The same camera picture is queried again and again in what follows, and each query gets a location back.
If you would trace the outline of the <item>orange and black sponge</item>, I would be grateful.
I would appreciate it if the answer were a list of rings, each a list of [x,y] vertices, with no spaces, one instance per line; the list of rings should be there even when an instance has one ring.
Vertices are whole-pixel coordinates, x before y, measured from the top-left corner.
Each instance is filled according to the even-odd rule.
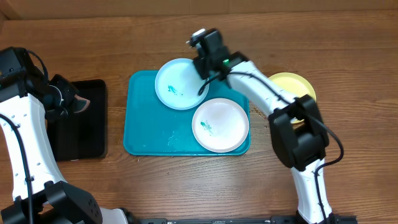
[[[79,95],[75,95],[73,101],[73,112],[74,113],[81,113],[88,108],[90,105],[90,100],[83,98]]]

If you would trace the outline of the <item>light blue plate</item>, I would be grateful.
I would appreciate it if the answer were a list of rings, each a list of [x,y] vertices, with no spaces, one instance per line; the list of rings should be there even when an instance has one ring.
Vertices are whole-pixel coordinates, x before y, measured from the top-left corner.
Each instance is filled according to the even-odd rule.
[[[210,86],[201,87],[206,80],[199,76],[193,60],[173,59],[164,64],[155,77],[155,92],[159,100],[169,108],[188,110],[199,105],[207,96]]]

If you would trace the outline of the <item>yellow green plate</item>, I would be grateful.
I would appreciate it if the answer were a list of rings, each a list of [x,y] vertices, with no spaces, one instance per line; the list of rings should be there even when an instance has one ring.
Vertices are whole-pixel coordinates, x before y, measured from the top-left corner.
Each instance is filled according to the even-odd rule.
[[[295,97],[300,98],[304,95],[311,96],[315,101],[317,100],[312,85],[300,75],[290,72],[281,72],[270,76],[269,80],[292,95],[290,98],[284,97],[284,99],[289,102],[293,102]]]

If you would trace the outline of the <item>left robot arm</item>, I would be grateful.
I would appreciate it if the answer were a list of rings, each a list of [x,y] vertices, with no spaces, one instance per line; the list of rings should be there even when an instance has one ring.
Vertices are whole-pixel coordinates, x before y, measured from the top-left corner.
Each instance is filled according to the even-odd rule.
[[[89,192],[69,184],[53,155],[46,124],[104,111],[61,75],[32,61],[22,47],[1,51],[1,128],[13,172],[14,203],[3,223],[135,223],[125,208],[102,208]]]

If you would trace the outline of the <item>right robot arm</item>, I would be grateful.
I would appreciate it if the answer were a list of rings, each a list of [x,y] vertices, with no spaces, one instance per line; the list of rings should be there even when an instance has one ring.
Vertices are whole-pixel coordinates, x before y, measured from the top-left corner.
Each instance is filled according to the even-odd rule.
[[[203,80],[226,81],[265,114],[272,148],[294,177],[302,221],[329,223],[333,213],[323,178],[329,138],[315,100],[282,89],[244,54],[231,53],[218,29],[200,29],[187,43],[197,50],[193,64]]]

